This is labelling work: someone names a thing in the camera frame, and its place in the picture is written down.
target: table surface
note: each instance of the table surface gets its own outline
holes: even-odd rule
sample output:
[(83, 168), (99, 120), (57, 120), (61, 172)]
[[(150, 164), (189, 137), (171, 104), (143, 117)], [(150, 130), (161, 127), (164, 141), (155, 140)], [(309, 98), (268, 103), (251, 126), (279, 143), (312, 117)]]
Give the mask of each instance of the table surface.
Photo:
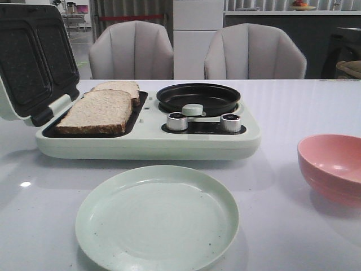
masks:
[[(99, 80), (78, 84), (89, 91)], [(185, 81), (137, 81), (156, 91)], [(223, 183), (240, 210), (240, 229), (210, 270), (361, 269), (361, 210), (323, 198), (303, 179), (297, 143), (320, 133), (361, 137), (361, 82), (209, 81), (241, 92), (262, 143), (238, 161), (125, 161), (50, 158), (38, 128), (0, 119), (0, 270), (103, 270), (80, 249), (74, 222), (100, 183), (146, 165), (180, 165)]]

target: toast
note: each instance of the toast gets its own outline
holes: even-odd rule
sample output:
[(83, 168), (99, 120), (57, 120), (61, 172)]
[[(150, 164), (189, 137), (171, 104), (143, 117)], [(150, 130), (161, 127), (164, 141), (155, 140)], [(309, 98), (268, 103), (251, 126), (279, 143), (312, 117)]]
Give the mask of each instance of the toast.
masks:
[(139, 98), (139, 85), (134, 81), (110, 81), (100, 83), (91, 91), (103, 90), (103, 89), (113, 89), (113, 90), (121, 90), (128, 92), (131, 96), (131, 101), (133, 106), (140, 105), (140, 98)]
[(132, 110), (128, 92), (90, 91), (73, 105), (55, 130), (61, 134), (124, 133)]

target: chair backrest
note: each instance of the chair backrest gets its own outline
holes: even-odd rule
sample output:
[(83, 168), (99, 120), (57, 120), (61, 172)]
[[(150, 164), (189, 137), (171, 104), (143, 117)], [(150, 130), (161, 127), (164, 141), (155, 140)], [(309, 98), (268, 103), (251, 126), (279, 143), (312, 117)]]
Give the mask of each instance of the chair backrest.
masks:
[(89, 50), (93, 79), (172, 79), (173, 49), (165, 27), (144, 21), (113, 24)]
[(216, 32), (204, 65), (206, 79), (301, 79), (307, 61), (281, 29), (239, 24)]

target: refrigerator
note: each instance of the refrigerator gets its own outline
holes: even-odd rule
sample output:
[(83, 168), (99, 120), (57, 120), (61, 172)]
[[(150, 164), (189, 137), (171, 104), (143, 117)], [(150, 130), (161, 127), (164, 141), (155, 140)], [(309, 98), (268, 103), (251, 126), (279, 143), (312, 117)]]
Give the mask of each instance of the refrigerator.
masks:
[(223, 27), (224, 0), (174, 0), (174, 79), (201, 80), (210, 42)]

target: frying pan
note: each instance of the frying pan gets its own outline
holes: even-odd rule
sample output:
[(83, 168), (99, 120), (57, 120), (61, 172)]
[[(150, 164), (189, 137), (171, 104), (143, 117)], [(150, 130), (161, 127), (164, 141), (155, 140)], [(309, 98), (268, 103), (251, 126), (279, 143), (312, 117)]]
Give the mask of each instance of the frying pan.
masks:
[(232, 112), (240, 98), (233, 88), (208, 83), (172, 85), (157, 92), (160, 106), (166, 111), (181, 112), (187, 104), (201, 104), (206, 117)]

